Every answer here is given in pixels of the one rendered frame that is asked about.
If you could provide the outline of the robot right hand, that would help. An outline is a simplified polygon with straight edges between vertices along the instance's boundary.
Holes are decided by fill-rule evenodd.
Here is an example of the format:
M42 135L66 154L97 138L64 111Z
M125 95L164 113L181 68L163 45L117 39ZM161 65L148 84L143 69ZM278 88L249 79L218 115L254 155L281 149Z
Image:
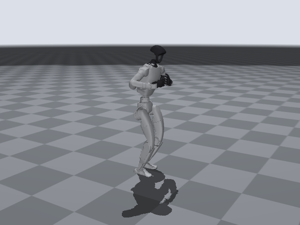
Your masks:
M163 79L162 79L163 78ZM163 77L161 75L160 79L157 82L152 82L152 84L156 84L157 83L157 88L158 87L163 87L165 84L165 77Z

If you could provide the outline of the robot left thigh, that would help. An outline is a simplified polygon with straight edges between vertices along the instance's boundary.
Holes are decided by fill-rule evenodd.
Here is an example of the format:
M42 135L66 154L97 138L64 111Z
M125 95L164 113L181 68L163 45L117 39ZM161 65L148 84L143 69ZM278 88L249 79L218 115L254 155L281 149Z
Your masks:
M159 106L153 105L152 111L149 113L149 115L154 115L152 123L156 132L155 145L159 145L162 142L164 136L164 121Z

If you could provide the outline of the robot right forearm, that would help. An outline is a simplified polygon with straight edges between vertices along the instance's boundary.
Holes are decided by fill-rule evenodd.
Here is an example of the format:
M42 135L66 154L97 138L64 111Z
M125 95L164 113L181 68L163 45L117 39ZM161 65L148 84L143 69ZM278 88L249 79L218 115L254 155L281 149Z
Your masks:
M156 84L152 84L152 83L146 83L146 82L139 82L139 81L136 81L136 80L132 80L131 81L131 84L133 86L136 86L138 87L139 90L151 90L151 89L156 89L157 88L157 83Z

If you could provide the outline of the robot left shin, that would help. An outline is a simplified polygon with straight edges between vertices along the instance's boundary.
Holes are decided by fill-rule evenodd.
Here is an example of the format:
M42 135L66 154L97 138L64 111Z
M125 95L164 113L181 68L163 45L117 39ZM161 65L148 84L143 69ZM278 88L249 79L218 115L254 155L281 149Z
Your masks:
M151 155L149 161L150 161L151 158L156 154L156 152L158 151L158 149L160 148L161 145L162 145L162 143L159 144L159 145L155 145L155 147L154 147L155 149L154 149L154 151L153 151L153 153L152 153L152 155ZM149 162L149 161L148 161L148 162Z

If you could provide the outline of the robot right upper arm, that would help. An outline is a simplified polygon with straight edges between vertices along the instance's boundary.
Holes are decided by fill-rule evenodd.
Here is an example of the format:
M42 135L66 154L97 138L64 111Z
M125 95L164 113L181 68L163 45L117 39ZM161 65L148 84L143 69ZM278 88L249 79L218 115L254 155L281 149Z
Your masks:
M134 90L136 89L136 86L133 86L131 84L132 80L140 81L144 76L146 77L149 74L149 68L148 67L141 67L139 68L136 75L129 81L129 87L130 89Z

